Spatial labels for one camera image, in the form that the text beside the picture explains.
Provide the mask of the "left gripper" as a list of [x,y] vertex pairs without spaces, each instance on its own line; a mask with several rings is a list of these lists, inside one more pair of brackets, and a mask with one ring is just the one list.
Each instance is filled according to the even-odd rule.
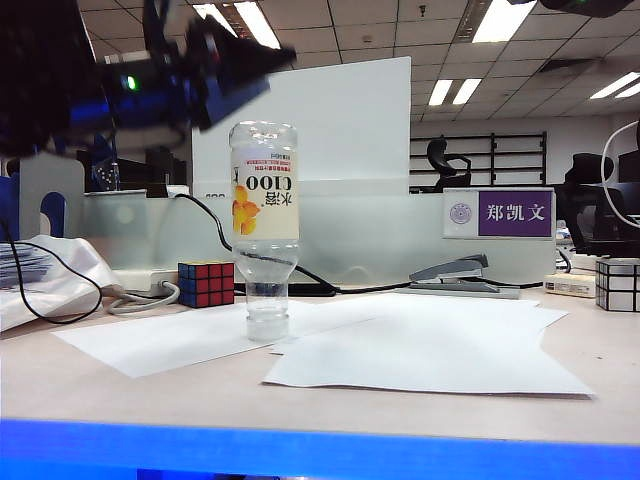
[[182,144],[187,125],[210,129],[267,92],[266,75],[296,59],[293,48],[236,37],[211,16],[190,20],[181,52],[165,36],[168,13],[167,1],[146,1],[145,49],[99,63],[113,130],[166,127]]

